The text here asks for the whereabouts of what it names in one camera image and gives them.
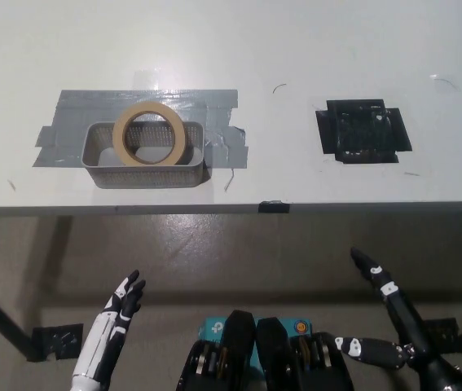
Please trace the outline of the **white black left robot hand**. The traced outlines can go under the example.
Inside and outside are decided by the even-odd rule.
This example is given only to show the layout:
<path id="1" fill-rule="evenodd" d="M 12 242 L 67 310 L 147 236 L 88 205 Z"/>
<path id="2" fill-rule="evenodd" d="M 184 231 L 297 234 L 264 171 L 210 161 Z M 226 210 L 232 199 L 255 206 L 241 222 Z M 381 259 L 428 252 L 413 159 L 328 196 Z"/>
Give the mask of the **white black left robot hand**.
<path id="1" fill-rule="evenodd" d="M 72 390 L 108 390 L 112 373 L 125 344 L 146 281 L 134 270 L 127 276 L 102 311 L 96 316 L 77 359 L 72 375 Z"/>

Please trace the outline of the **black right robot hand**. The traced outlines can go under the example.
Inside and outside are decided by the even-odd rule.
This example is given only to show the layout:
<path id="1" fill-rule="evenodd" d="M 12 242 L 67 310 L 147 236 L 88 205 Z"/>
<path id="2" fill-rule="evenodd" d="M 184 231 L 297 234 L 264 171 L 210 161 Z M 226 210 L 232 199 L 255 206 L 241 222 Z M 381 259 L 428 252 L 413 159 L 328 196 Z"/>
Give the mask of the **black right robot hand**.
<path id="1" fill-rule="evenodd" d="M 462 390 L 462 371 L 442 357 L 425 321 L 391 274 L 357 248 L 350 256 L 385 305 L 399 342 L 336 336 L 337 349 L 357 362 L 384 369 L 407 365 L 419 376 L 421 390 Z"/>

